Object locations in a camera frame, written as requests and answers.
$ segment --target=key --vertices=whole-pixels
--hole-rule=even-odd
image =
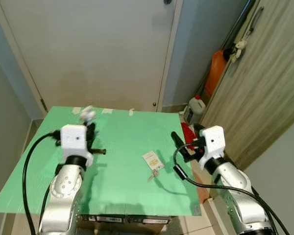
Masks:
[[[148,182],[152,180],[154,177],[157,177],[158,175],[159,172],[156,169],[152,170],[151,176],[148,178]]]

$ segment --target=door hinge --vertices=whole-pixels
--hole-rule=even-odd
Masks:
[[[43,105],[45,111],[48,112],[48,109],[47,109],[47,106],[46,106],[46,104],[45,104],[45,102],[44,102],[44,99],[41,98],[41,99],[40,99],[40,102],[41,102],[41,104]]]

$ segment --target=door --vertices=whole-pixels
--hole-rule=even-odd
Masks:
[[[294,0],[262,6],[245,53],[229,65],[201,122],[224,128],[225,150],[242,169],[294,123]]]
[[[156,111],[175,1],[0,0],[46,106]]]

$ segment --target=plastic container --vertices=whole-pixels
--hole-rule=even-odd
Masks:
[[[187,124],[192,125],[193,123],[198,123],[201,116],[204,114],[206,105],[200,99],[199,95],[196,95],[188,103],[186,112],[184,114],[184,120]]]

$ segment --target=green tabletop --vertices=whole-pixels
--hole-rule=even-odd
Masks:
[[[134,111],[130,116],[125,110],[102,114],[101,108],[96,112],[99,134],[93,148],[106,148],[107,154],[95,155],[87,168],[81,189],[82,214],[200,215],[196,188],[181,181],[172,168],[171,131],[183,137],[178,114]],[[72,107],[53,107],[2,189],[0,212],[24,213],[22,170],[29,148],[43,134],[66,124],[81,124],[79,115],[72,114]],[[142,156],[152,150],[165,168],[148,182],[151,170]],[[40,213],[45,190],[62,162],[62,149],[51,138],[35,149],[27,171],[31,213]],[[190,164],[182,158],[180,162],[192,175]]]

